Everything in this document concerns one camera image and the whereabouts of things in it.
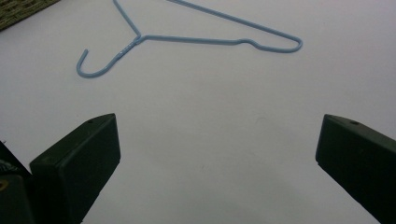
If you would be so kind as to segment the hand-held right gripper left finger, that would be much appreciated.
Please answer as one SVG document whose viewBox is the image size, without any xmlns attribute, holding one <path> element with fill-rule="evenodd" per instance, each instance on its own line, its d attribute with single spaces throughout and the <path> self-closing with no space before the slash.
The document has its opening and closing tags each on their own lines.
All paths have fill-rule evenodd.
<svg viewBox="0 0 396 224">
<path fill-rule="evenodd" d="M 120 163 L 114 114 L 90 119 L 31 163 L 52 224 L 80 224 Z"/>
</svg>

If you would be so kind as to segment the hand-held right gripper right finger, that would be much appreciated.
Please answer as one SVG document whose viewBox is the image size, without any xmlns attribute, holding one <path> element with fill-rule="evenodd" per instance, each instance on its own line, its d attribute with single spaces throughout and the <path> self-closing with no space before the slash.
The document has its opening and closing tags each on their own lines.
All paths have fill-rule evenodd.
<svg viewBox="0 0 396 224">
<path fill-rule="evenodd" d="M 326 115 L 318 165 L 381 224 L 396 224 L 396 140 L 355 120 Z"/>
</svg>

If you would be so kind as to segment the light blue wire hanger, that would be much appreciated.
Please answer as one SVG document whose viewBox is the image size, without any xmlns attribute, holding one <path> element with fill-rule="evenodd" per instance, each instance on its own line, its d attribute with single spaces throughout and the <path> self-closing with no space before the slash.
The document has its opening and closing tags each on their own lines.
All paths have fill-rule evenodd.
<svg viewBox="0 0 396 224">
<path fill-rule="evenodd" d="M 213 15 L 215 17 L 222 18 L 226 21 L 236 22 L 238 24 L 242 24 L 247 27 L 250 27 L 250 28 L 271 34 L 271 35 L 276 35 L 276 36 L 288 39 L 289 41 L 295 42 L 296 46 L 292 47 L 292 48 L 276 48 L 276 47 L 264 46 L 250 38 L 214 39 L 214 38 L 171 36 L 171 35 L 142 35 L 141 32 L 139 31 L 138 27 L 134 24 L 134 22 L 130 19 L 130 17 L 124 11 L 124 9 L 120 5 L 119 1 L 112 0 L 113 4 L 116 7 L 116 9 L 118 10 L 118 12 L 121 14 L 121 16 L 125 19 L 125 21 L 128 23 L 130 28 L 135 33 L 135 38 L 125 48 L 123 48 L 121 51 L 119 51 L 109 61 L 109 63 L 107 65 L 105 65 L 102 69 L 100 69 L 96 72 L 93 72 L 93 73 L 86 73 L 82 69 L 82 65 L 85 62 L 85 59 L 89 53 L 89 50 L 85 49 L 82 52 L 80 58 L 78 59 L 78 62 L 76 65 L 77 74 L 83 78 L 100 77 L 100 76 L 104 75 L 105 73 L 107 73 L 131 49 L 144 43 L 145 41 L 192 43 L 192 44 L 206 44 L 206 45 L 219 45 L 219 46 L 237 46 L 237 45 L 242 45 L 242 44 L 248 44 L 257 50 L 274 52 L 274 53 L 294 53 L 294 52 L 297 52 L 298 50 L 300 50 L 304 44 L 303 40 L 300 37 L 297 37 L 295 35 L 290 35 L 290 34 L 266 27 L 264 25 L 261 25 L 261 24 L 258 24 L 258 23 L 252 22 L 252 21 L 246 21 L 246 20 L 237 18 L 235 16 L 216 11 L 214 9 L 198 6 L 193 3 L 187 2 L 186 0 L 167 0 L 167 1 L 173 2 L 175 4 L 179 4 L 184 7 L 189 7 L 194 10 L 198 10 L 198 11 Z"/>
</svg>

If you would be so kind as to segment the woven olive mat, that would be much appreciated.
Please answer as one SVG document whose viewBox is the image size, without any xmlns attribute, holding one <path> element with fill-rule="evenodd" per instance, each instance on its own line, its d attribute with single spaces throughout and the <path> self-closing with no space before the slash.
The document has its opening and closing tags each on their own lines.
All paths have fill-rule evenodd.
<svg viewBox="0 0 396 224">
<path fill-rule="evenodd" d="M 60 0 L 0 0 L 0 32 Z"/>
</svg>

